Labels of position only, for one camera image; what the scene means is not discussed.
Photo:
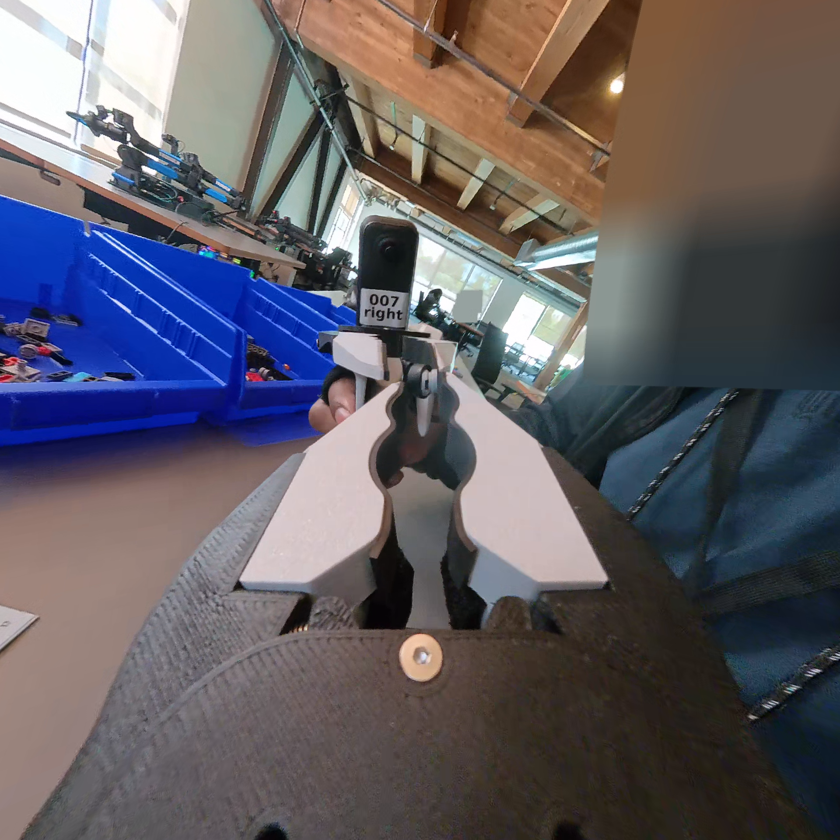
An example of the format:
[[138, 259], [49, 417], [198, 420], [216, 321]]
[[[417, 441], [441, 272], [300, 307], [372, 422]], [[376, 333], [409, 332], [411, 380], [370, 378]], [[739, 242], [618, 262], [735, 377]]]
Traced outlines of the person's right hand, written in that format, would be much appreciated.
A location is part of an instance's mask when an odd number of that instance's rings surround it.
[[334, 381], [311, 405], [308, 413], [310, 426], [319, 434], [327, 434], [348, 419], [356, 408], [354, 379], [344, 377]]

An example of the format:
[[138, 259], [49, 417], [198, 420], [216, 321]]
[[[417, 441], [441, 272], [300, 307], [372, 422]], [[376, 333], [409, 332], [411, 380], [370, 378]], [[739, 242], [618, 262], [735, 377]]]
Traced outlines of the black office chair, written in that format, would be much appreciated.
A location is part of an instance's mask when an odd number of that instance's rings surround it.
[[492, 323], [486, 324], [471, 377], [490, 402], [500, 406], [512, 389], [497, 383], [506, 356], [508, 335]]

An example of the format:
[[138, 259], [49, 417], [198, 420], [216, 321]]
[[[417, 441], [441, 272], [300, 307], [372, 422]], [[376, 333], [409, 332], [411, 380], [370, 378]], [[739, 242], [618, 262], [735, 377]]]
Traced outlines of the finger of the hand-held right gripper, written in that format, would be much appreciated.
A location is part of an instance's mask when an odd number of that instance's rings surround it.
[[452, 371], [455, 359], [455, 345], [448, 341], [416, 341], [415, 362], [428, 364], [438, 369], [438, 391], [436, 396], [421, 401], [415, 399], [416, 428], [420, 436], [428, 436], [431, 428], [440, 423], [442, 389], [446, 385], [445, 375]]
[[366, 402], [371, 382], [389, 381], [386, 345], [373, 334], [337, 334], [332, 339], [332, 357], [336, 365], [353, 373], [356, 410]]

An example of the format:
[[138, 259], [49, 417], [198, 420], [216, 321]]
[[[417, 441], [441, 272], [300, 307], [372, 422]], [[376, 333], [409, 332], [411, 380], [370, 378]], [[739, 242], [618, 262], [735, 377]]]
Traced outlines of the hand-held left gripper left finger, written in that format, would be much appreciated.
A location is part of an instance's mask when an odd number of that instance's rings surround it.
[[303, 454], [244, 567], [249, 591], [364, 601], [376, 588], [371, 557], [391, 530], [392, 501], [376, 456], [395, 429], [387, 386]]

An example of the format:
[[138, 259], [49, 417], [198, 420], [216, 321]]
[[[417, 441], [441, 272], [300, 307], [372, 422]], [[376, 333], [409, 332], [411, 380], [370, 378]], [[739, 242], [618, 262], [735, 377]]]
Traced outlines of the long wooden table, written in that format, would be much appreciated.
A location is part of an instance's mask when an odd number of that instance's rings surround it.
[[158, 224], [173, 228], [196, 242], [231, 256], [283, 266], [286, 272], [304, 268], [304, 264], [299, 260], [231, 228], [204, 225], [198, 220], [143, 202], [136, 196], [122, 192], [110, 183], [112, 171], [103, 163], [22, 131], [6, 122], [2, 122], [1, 146], [3, 150], [28, 163], [36, 164], [40, 170], [59, 178], [66, 178]]

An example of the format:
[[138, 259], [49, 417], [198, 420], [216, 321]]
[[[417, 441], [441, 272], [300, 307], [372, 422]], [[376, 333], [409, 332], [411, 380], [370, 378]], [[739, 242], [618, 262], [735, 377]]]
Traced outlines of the silver ventilation duct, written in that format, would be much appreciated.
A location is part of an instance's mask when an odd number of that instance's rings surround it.
[[581, 266], [595, 261], [599, 231], [588, 229], [542, 245], [530, 238], [519, 249], [513, 265], [526, 270]]

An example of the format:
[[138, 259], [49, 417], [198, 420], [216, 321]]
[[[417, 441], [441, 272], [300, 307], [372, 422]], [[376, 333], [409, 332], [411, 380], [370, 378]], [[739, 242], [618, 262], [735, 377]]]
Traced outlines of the heap of dark brick pieces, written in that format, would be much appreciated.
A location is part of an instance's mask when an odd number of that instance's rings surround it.
[[279, 364], [268, 349], [248, 337], [245, 354], [246, 382], [291, 382], [293, 379], [288, 364]]

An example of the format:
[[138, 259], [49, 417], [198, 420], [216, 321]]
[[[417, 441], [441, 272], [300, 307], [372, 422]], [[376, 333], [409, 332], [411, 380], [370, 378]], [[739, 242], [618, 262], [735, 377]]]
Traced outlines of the blue plastic bin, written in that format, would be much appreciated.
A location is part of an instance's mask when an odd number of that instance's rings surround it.
[[316, 346], [319, 333], [355, 324], [355, 311], [333, 304], [329, 297], [264, 279], [253, 280], [251, 285], [262, 298], [284, 312], [278, 321], [282, 328], [311, 347]]
[[230, 397], [211, 413], [213, 422], [307, 415], [333, 368], [332, 357], [317, 349], [319, 333], [334, 330], [330, 320], [244, 267], [110, 227], [91, 229], [115, 237], [233, 325]]
[[225, 408], [234, 328], [81, 220], [2, 197], [1, 315], [70, 313], [143, 379], [1, 384], [2, 446], [194, 424]]

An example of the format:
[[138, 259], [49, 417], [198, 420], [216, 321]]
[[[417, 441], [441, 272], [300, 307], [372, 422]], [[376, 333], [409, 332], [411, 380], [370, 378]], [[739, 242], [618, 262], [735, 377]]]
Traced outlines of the person in dark blue jacket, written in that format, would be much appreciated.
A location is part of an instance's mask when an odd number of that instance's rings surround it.
[[650, 392], [600, 492], [699, 608], [756, 739], [838, 838], [838, 392]]

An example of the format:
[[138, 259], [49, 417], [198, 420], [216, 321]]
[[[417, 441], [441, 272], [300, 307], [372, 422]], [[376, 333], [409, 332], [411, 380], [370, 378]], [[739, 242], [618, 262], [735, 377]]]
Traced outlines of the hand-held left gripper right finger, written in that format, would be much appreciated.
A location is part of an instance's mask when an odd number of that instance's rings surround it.
[[457, 479], [448, 569], [486, 603], [601, 590], [608, 576], [538, 442], [457, 377], [442, 374], [446, 468]]

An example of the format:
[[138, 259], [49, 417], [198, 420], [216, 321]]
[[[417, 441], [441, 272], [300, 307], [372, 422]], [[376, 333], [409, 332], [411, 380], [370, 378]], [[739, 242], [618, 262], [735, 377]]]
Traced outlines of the pale blue instruction booklet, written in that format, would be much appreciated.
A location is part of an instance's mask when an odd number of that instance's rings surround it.
[[5, 605], [0, 606], [0, 613], [0, 650], [2, 652], [39, 619], [36, 614], [19, 611]]

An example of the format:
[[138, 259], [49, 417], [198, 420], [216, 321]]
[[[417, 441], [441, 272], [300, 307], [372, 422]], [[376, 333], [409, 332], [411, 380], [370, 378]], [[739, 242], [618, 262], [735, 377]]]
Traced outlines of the grey desk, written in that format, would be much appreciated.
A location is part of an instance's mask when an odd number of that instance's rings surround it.
[[246, 446], [195, 424], [2, 449], [1, 837], [77, 755], [134, 636], [219, 522], [310, 439]]

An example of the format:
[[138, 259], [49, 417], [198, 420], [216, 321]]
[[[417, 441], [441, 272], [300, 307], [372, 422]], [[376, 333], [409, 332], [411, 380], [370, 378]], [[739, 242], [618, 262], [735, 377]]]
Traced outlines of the black blue robot arms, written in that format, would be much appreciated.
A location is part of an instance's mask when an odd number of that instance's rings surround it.
[[110, 183], [123, 193], [203, 224], [246, 210], [245, 196], [207, 170], [196, 154], [181, 152], [174, 136], [164, 135], [162, 148], [140, 135], [131, 114], [101, 105], [86, 114], [66, 114], [95, 137], [118, 145], [120, 165]]

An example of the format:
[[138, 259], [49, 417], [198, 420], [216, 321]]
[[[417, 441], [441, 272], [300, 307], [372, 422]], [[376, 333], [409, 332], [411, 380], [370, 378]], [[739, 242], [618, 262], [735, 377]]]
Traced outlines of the pile of small brick pieces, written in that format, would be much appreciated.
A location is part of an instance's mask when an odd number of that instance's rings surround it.
[[143, 379], [78, 316], [37, 307], [26, 311], [19, 306], [1, 316], [1, 374], [3, 385]]

